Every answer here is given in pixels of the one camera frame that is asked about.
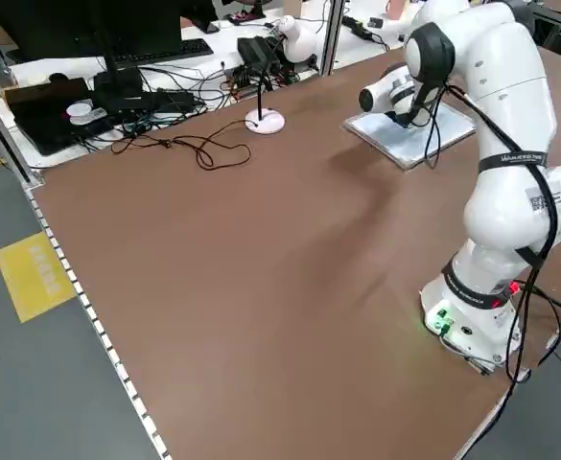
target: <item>white device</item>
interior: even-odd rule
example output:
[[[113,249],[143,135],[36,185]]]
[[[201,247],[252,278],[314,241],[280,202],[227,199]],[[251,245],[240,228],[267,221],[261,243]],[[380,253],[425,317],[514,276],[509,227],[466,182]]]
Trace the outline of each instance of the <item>white device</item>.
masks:
[[[537,182],[524,163],[511,166],[509,161],[541,162],[537,168],[558,213],[555,244],[561,242],[561,167],[547,169],[542,161],[557,123],[540,54],[519,22],[521,3],[506,0],[470,8],[468,0],[430,0],[407,35],[407,67],[386,73],[360,96],[371,97],[365,101],[371,110],[396,110],[401,123],[422,116],[421,107],[435,101],[442,82],[460,76],[470,102],[524,150],[510,155],[477,117],[480,164],[503,166],[481,168],[464,210],[468,241],[421,292],[427,328],[485,372],[504,363],[508,341],[511,351],[520,344],[519,327],[511,331],[515,309],[509,293],[512,280],[528,263],[517,250],[537,253],[549,232],[549,213]],[[406,101],[393,97],[400,88],[409,89],[407,68],[413,82],[409,110]]]
[[[292,16],[284,16],[278,23],[278,32],[286,37],[282,42],[284,56],[292,63],[305,62],[315,53],[316,35],[302,27]]]
[[[316,50],[315,34],[298,23],[292,16],[284,16],[277,26],[282,34],[283,51],[288,61],[297,64],[312,57]],[[274,134],[281,131],[286,121],[284,116],[271,108],[251,110],[245,116],[245,126],[258,134]]]

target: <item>electronic device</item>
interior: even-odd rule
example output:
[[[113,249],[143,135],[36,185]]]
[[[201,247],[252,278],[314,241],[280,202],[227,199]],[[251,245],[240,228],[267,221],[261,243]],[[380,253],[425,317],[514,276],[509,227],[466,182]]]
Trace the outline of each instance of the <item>electronic device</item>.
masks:
[[[238,38],[238,53],[244,64],[256,72],[276,72],[280,68],[280,60],[262,36]]]
[[[133,62],[150,63],[159,56],[173,56],[176,50],[189,57],[211,52],[201,45],[202,40],[194,44],[181,40],[181,3],[149,2],[149,8],[141,10],[134,2],[129,8],[129,0],[0,0],[0,24],[16,40],[25,58],[102,54],[105,59],[106,71],[95,76],[95,90],[89,92],[85,83],[80,84],[82,92],[85,88],[85,97],[37,95],[24,104],[12,99],[10,107],[16,123],[42,154],[65,149],[82,138],[110,130],[111,125],[137,120],[145,114],[193,111],[192,94],[146,92],[139,69],[133,67]],[[119,71],[116,56],[129,57],[127,68]],[[96,110],[90,123],[72,125],[67,106],[87,98],[94,102],[95,109],[103,111]]]
[[[354,17],[344,16],[341,19],[341,24],[342,26],[346,26],[347,28],[349,28],[350,32],[352,32],[359,38],[367,41],[374,41],[374,39],[372,38],[374,34],[368,31],[363,23],[361,21],[358,21]]]
[[[385,21],[380,17],[370,17],[369,22],[367,23],[367,27],[371,27],[373,29],[382,29],[385,25]]]
[[[198,15],[201,23],[213,20],[210,8],[210,0],[158,0],[145,9],[134,0],[0,0],[0,25],[24,60],[111,53],[129,67],[212,54],[202,39],[182,40],[179,27],[182,12],[196,24]]]
[[[387,69],[360,94],[364,110],[402,127],[434,118],[443,91],[482,119],[479,175],[463,214],[468,240],[421,292],[427,328],[482,373],[517,350],[520,369],[524,299],[515,310],[511,297],[520,286],[513,280],[531,266],[530,291],[561,242],[561,167],[547,168],[557,122],[529,27],[522,1],[470,8],[468,0],[429,0],[406,36],[407,64]],[[467,96],[448,86],[453,77],[466,81]]]
[[[6,92],[16,125],[44,156],[113,129],[108,118],[85,126],[71,124],[67,108],[88,98],[90,91],[84,79],[58,80]]]
[[[193,38],[180,41],[171,52],[167,53],[116,55],[116,65],[124,69],[138,65],[149,65],[168,60],[196,58],[212,54],[214,54],[212,48],[203,38]]]

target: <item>desk lamp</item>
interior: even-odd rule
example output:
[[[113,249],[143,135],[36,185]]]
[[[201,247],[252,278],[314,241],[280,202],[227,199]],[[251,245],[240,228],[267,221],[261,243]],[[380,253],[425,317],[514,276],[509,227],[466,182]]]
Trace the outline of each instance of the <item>desk lamp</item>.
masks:
[[[310,29],[301,25],[292,16],[284,16],[277,26],[282,35],[278,46],[283,47],[284,55],[293,64],[304,62],[312,57],[316,49],[316,35]],[[285,119],[280,112],[271,108],[262,107],[263,80],[269,64],[264,66],[259,79],[258,107],[245,116],[245,125],[251,131],[259,134],[274,134],[282,130]]]

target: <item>lamp base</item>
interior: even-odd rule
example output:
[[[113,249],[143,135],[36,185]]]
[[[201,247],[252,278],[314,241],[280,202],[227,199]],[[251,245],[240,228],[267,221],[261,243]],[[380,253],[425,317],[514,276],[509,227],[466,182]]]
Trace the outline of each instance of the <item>lamp base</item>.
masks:
[[[285,124],[282,114],[271,108],[262,110],[263,120],[259,120],[259,110],[252,110],[245,116],[245,127],[257,134],[275,134]]]

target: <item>gray floor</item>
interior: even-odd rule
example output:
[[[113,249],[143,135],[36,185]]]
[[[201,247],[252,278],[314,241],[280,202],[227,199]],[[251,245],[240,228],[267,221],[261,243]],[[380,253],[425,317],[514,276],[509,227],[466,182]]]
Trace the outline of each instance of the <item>gray floor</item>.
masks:
[[[521,385],[498,425],[465,458],[561,460],[561,362],[555,356]]]
[[[0,247],[40,231],[0,168]],[[0,273],[0,460],[158,460],[77,299],[20,324]]]

